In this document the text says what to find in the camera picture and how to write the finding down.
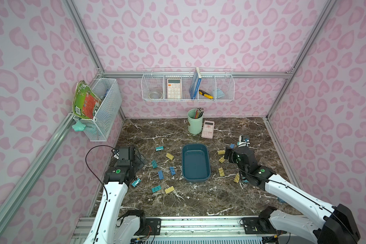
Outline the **teal plastic storage box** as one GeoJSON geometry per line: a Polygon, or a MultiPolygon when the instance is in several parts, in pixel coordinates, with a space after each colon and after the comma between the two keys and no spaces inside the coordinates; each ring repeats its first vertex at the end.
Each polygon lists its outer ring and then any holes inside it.
{"type": "Polygon", "coordinates": [[[187,144],[182,149],[182,176],[190,183],[203,183],[210,177],[208,149],[204,144],[187,144]]]}

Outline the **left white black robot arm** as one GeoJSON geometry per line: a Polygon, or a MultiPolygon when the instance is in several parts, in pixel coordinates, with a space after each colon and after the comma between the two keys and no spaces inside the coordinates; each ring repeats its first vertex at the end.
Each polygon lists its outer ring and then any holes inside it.
{"type": "Polygon", "coordinates": [[[104,173],[102,198],[86,244],[129,244],[137,233],[146,229],[143,210],[129,210],[119,216],[126,193],[144,166],[144,159],[134,146],[108,147],[116,159],[104,173]]]}

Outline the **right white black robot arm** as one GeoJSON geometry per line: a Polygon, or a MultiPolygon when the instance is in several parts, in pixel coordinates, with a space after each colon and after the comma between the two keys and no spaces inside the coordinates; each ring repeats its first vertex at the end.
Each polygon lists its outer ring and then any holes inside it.
{"type": "Polygon", "coordinates": [[[224,158],[236,164],[241,176],[302,213],[290,215],[274,207],[267,207],[259,215],[259,226],[297,235],[315,244],[356,244],[361,238],[351,210],[334,206],[292,185],[268,167],[260,166],[254,152],[247,146],[226,148],[224,158]]]}

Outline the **pink calculator on table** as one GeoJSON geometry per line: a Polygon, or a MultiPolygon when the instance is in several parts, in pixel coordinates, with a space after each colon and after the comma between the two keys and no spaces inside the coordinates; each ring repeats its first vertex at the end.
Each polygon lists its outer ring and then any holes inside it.
{"type": "Polygon", "coordinates": [[[214,121],[204,121],[201,137],[206,139],[213,139],[214,128],[214,121]]]}

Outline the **mint green pen cup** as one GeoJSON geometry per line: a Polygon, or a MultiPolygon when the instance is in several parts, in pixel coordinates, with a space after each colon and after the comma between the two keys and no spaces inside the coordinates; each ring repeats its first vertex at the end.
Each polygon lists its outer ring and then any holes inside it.
{"type": "Polygon", "coordinates": [[[203,113],[197,113],[197,109],[191,109],[188,112],[188,131],[193,135],[197,135],[202,131],[203,113]]]}

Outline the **light blue item in shelf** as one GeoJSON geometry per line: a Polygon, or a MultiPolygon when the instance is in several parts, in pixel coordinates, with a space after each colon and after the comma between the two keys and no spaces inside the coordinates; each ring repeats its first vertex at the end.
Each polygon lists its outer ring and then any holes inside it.
{"type": "Polygon", "coordinates": [[[214,98],[215,98],[216,100],[218,100],[218,99],[222,99],[222,98],[224,98],[224,97],[225,97],[224,92],[223,92],[222,90],[220,90],[219,88],[217,88],[217,89],[216,89],[216,92],[215,92],[215,96],[214,96],[214,98]]]}

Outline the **white mesh side basket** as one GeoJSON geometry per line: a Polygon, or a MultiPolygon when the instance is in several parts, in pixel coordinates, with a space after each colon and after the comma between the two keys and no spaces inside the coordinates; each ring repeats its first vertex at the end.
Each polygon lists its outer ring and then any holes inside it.
{"type": "Polygon", "coordinates": [[[80,119],[74,115],[74,121],[80,120],[86,125],[82,132],[90,141],[107,141],[123,101],[120,88],[117,80],[112,78],[99,78],[90,88],[102,103],[92,120],[80,119]]]}

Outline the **yellow black utility knife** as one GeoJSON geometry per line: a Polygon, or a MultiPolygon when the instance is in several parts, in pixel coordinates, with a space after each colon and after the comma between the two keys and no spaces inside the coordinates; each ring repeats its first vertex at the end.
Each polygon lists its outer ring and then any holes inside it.
{"type": "Polygon", "coordinates": [[[203,91],[201,89],[199,90],[199,94],[202,95],[202,96],[204,96],[204,97],[206,97],[206,98],[208,98],[208,99],[211,99],[211,100],[214,99],[212,95],[210,95],[209,93],[207,93],[207,92],[205,92],[205,91],[203,91]]]}

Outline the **clear tape roll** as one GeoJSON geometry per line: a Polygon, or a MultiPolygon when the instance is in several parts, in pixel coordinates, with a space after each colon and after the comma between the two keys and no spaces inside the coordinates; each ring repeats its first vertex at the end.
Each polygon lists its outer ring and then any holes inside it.
{"type": "Polygon", "coordinates": [[[149,99],[162,99],[163,98],[163,93],[161,93],[159,91],[151,91],[148,94],[148,98],[149,99]]]}

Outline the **green red booklet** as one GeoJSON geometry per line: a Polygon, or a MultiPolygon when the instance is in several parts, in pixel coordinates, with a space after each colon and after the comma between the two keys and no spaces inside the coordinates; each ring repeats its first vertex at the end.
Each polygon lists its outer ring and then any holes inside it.
{"type": "Polygon", "coordinates": [[[92,120],[101,103],[102,100],[94,94],[92,89],[84,80],[77,83],[72,103],[72,111],[75,116],[80,119],[92,120]]]}

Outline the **blue book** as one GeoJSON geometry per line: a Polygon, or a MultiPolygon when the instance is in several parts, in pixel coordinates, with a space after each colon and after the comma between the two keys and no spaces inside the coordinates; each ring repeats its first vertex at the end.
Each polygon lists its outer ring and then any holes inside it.
{"type": "Polygon", "coordinates": [[[200,69],[199,69],[199,67],[196,67],[194,74],[193,74],[192,83],[191,83],[191,86],[189,89],[191,100],[196,99],[198,92],[199,92],[201,80],[202,80],[202,75],[200,73],[200,69]]]}

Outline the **white orange calculator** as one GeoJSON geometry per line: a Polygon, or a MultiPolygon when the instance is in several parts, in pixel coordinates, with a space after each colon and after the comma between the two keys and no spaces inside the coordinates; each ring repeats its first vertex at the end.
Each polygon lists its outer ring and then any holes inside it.
{"type": "Polygon", "coordinates": [[[182,80],[180,78],[167,79],[167,98],[178,100],[182,98],[182,80]]]}

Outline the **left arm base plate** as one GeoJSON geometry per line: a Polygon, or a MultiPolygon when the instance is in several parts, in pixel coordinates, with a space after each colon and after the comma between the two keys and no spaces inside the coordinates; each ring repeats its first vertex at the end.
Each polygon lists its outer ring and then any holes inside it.
{"type": "Polygon", "coordinates": [[[140,225],[140,228],[135,233],[135,236],[158,236],[161,233],[161,224],[162,220],[160,218],[147,218],[145,223],[140,225]]]}

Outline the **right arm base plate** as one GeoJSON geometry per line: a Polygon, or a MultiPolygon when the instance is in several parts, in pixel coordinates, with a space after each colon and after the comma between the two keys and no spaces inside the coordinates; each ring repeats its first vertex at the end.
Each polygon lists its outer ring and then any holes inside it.
{"type": "Polygon", "coordinates": [[[239,224],[243,226],[245,234],[277,234],[269,220],[263,218],[242,218],[239,224]]]}

